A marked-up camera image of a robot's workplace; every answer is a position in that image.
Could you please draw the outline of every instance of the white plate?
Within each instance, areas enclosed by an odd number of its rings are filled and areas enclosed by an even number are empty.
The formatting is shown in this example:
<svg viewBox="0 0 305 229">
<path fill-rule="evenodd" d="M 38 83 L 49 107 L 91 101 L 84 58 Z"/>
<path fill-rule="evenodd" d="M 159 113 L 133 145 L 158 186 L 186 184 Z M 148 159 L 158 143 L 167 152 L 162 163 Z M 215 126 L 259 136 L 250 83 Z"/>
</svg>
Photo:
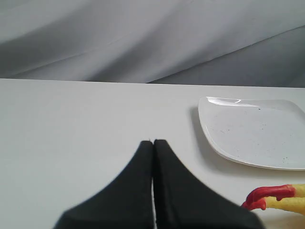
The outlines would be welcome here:
<svg viewBox="0 0 305 229">
<path fill-rule="evenodd" d="M 204 97 L 198 111 L 204 134 L 224 158 L 305 170 L 305 113 L 293 102 Z"/>
</svg>

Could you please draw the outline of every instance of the table surface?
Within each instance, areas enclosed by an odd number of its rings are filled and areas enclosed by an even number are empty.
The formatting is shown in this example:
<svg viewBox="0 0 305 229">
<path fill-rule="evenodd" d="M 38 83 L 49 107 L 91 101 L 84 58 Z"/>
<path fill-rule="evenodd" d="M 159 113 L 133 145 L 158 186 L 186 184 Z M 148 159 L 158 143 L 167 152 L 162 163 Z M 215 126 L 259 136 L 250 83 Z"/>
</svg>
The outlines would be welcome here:
<svg viewBox="0 0 305 229">
<path fill-rule="evenodd" d="M 109 184 L 142 140 L 166 139 L 195 176 L 236 204 L 255 187 L 305 183 L 305 172 L 218 156 L 199 123 L 204 96 L 287 99 L 305 110 L 300 88 L 1 79 L 0 228 L 52 228 L 65 209 Z M 294 213 L 256 213 L 267 229 L 305 225 Z"/>
</svg>

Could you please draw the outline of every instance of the rubber chicken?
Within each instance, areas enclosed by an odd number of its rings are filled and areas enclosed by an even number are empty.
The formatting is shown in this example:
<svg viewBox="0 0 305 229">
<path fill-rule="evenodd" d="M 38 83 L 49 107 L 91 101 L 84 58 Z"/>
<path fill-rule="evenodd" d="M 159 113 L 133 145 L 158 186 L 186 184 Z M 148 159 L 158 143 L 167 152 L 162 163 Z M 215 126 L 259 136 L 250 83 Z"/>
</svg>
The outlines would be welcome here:
<svg viewBox="0 0 305 229">
<path fill-rule="evenodd" d="M 258 187 L 247 196 L 242 207 L 248 210 L 276 208 L 305 215 L 305 184 Z"/>
</svg>

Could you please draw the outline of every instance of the toy chicken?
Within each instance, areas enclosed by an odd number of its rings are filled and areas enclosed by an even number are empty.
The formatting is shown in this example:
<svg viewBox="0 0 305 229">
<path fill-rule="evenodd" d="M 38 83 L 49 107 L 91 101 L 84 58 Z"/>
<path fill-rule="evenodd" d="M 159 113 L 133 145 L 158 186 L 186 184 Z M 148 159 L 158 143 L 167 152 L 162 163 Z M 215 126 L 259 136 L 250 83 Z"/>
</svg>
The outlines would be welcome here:
<svg viewBox="0 0 305 229">
<path fill-rule="evenodd" d="M 242 207 L 248 210 L 276 208 L 305 215 L 305 184 L 258 187 L 247 196 Z"/>
</svg>

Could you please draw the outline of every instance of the white fabric backdrop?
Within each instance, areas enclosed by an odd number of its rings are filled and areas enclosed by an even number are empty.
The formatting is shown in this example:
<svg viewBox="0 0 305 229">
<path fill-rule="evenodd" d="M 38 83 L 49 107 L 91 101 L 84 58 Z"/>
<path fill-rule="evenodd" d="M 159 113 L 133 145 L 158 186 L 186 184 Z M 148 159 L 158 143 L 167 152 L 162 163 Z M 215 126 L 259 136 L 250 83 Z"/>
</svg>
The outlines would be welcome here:
<svg viewBox="0 0 305 229">
<path fill-rule="evenodd" d="M 146 83 L 303 25 L 304 0 L 2 0 L 0 77 Z"/>
</svg>

